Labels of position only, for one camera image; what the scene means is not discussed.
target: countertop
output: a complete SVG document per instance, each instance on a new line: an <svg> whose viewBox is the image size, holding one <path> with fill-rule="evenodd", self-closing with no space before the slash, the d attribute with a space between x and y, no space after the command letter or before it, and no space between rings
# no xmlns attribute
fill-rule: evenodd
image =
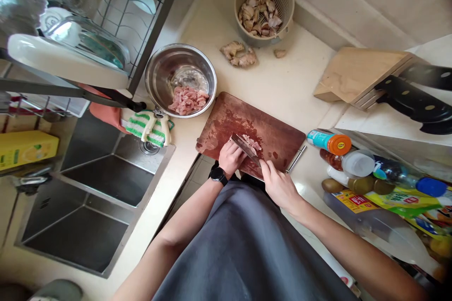
<svg viewBox="0 0 452 301"><path fill-rule="evenodd" d="M257 49L258 64L242 70L229 65L219 52L222 45L233 40L240 40L233 0L198 0L181 42L197 47L213 63L218 77L217 94L226 91L306 134L318 127L330 104L314 98L312 92L335 51L294 25L292 33L277 45L288 51L286 57L276 59L273 47ZM83 288L84 300L108 300L140 260L176 196L197 156L196 139L209 113L210 110L196 118L174 119L175 153L108 279L15 248L24 197L18 201L18 212L0 258L0 276L29 286L67 278ZM327 177L326 168L319 150L308 145L291 176L309 202L337 219L321 199L320 182Z"/></svg>

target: wooden cutting board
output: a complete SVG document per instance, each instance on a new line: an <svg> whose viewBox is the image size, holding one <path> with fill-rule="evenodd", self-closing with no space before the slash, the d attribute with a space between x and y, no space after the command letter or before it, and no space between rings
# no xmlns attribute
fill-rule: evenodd
<svg viewBox="0 0 452 301"><path fill-rule="evenodd" d="M218 160L220 150L233 133L249 135L262 147L258 157L272 160L284 172L306 139L303 132L275 119L257 108L221 92L196 144L201 154ZM262 179L261 169L246 158L241 171Z"/></svg>

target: metal bowl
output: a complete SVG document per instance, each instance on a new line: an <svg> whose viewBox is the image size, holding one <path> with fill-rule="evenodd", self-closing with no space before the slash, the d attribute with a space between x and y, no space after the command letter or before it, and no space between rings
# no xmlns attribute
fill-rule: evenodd
<svg viewBox="0 0 452 301"><path fill-rule="evenodd" d="M152 102L165 114L187 119L203 114L215 99L217 74L209 59L198 49L186 44L171 44L152 55L145 70L146 90ZM206 105L188 115L168 109L177 86L190 86L209 94Z"/></svg>

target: hand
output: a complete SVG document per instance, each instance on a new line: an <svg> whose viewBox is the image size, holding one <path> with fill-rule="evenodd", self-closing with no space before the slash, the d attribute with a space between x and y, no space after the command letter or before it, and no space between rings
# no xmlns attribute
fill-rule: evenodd
<svg viewBox="0 0 452 301"><path fill-rule="evenodd" d="M220 167L224 170L228 180L235 171L239 169L246 157L246 153L244 153L234 141L229 140L225 143L220 151L218 162Z"/></svg>
<svg viewBox="0 0 452 301"><path fill-rule="evenodd" d="M281 173L271 160L259 160L265 181L265 190L272 200L290 214L296 212L305 200L298 194L289 174Z"/></svg>

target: black smartwatch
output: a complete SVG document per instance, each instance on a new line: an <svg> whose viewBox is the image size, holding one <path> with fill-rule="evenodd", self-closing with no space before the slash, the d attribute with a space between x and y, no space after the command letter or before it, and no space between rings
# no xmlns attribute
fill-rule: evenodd
<svg viewBox="0 0 452 301"><path fill-rule="evenodd" d="M210 171L210 177L212 178L213 181L221 182L223 187L226 186L226 184L227 184L227 178L226 178L225 172L220 167L212 169Z"/></svg>

